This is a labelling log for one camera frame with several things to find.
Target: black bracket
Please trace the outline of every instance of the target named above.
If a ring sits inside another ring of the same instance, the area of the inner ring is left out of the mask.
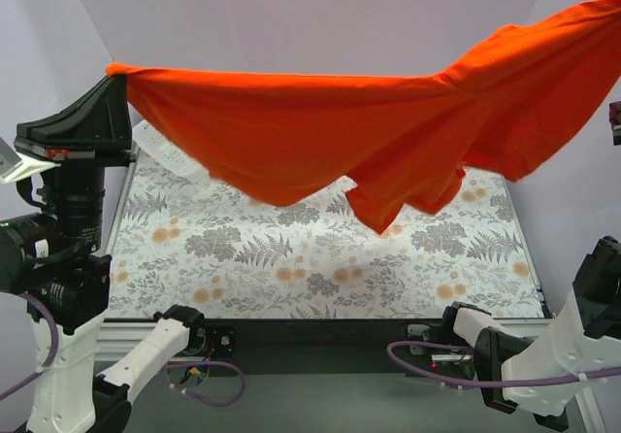
[[[621,339],[621,244],[604,237],[573,280],[584,335]]]
[[[612,143],[621,145],[621,101],[609,105],[610,125],[612,126]]]

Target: orange cloth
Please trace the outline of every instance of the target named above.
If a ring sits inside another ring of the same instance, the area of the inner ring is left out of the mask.
[[[214,176],[285,206],[348,175],[358,184],[347,193],[353,211],[380,232],[404,203],[438,212],[464,165],[517,181],[568,142],[621,74],[621,0],[503,27],[433,76],[117,63],[108,74],[125,75],[131,104]]]

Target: floral tablecloth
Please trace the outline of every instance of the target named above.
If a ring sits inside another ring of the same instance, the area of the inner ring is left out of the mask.
[[[441,317],[454,300],[541,317],[503,179],[470,170],[437,216],[405,207],[381,236],[343,178],[289,208],[219,182],[190,183],[143,153],[113,238],[108,317],[173,304],[208,317]]]

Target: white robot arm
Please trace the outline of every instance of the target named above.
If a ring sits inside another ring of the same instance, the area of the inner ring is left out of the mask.
[[[601,239],[586,256],[566,304],[534,341],[510,335],[483,311],[453,304],[444,314],[444,328],[474,348],[480,381],[562,379],[580,383],[530,387],[483,388],[485,403],[503,412],[516,408],[536,415],[538,421],[559,431],[565,406],[585,387],[605,382],[587,372],[615,369],[621,360],[621,245]]]

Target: purple cable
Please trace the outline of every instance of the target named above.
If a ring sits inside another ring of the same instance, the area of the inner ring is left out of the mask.
[[[49,344],[48,356],[46,357],[46,359],[44,360],[42,364],[43,368],[48,368],[53,363],[54,358],[56,357],[56,354],[58,353],[58,328],[56,327],[56,322],[54,321],[53,316],[51,315],[49,310],[46,308],[46,306],[43,305],[41,302],[39,302],[37,299],[35,299],[32,295],[23,293],[23,294],[20,294],[19,297],[21,297],[26,302],[28,302],[30,305],[32,305],[35,309],[37,309],[39,313],[43,316],[43,318],[46,320],[46,323],[49,326],[49,333],[51,334],[51,342]],[[26,378],[24,378],[21,382],[17,383],[15,386],[10,387],[6,391],[0,393],[0,402],[4,401],[7,397],[15,394],[23,387],[28,386],[29,384],[37,380],[41,375],[43,375],[43,372],[35,372],[31,375],[28,375]]]
[[[444,375],[438,375],[437,373],[429,372],[418,368],[410,363],[405,362],[397,355],[395,355],[395,348],[431,348],[431,349],[443,349],[443,350],[470,350],[470,348],[462,348],[457,346],[446,346],[444,344],[424,343],[422,341],[400,341],[388,345],[386,351],[390,359],[406,370],[413,372],[422,377],[438,380],[439,382],[452,384],[457,386],[463,386],[464,388],[471,387],[491,387],[491,388],[504,388],[504,387],[540,387],[540,386],[555,386],[559,384],[570,384],[580,382],[578,377],[574,375],[565,375],[558,378],[544,378],[539,380],[511,380],[507,382],[478,382],[474,380],[461,380],[459,378],[445,377]],[[617,377],[621,375],[621,367],[604,368],[602,370],[585,372],[584,373],[589,380],[597,380],[600,378]]]
[[[228,368],[229,370],[233,370],[235,373],[237,373],[240,377],[240,381],[242,382],[242,386],[240,387],[240,390],[237,392],[237,394],[235,396],[233,396],[231,399],[229,399],[228,401],[225,402],[220,402],[220,401],[214,401],[213,399],[210,399],[209,397],[206,397],[202,394],[199,394],[197,392],[194,392],[190,389],[186,389],[183,388],[179,385],[175,384],[175,388],[178,389],[179,391],[184,391],[185,394],[187,394],[188,396],[191,396],[195,399],[198,399],[199,401],[201,401],[204,404],[207,404],[208,406],[212,406],[212,407],[229,407],[232,406],[233,404],[235,404],[237,401],[239,401],[242,396],[245,393],[245,375],[244,372],[242,370],[240,370],[239,367],[233,365],[232,363],[228,363],[228,362],[216,362],[213,360],[204,360],[202,362],[182,362],[182,363],[169,363],[168,365],[166,365],[164,368],[165,369],[173,369],[173,368],[188,368],[188,367],[224,367],[224,368]]]

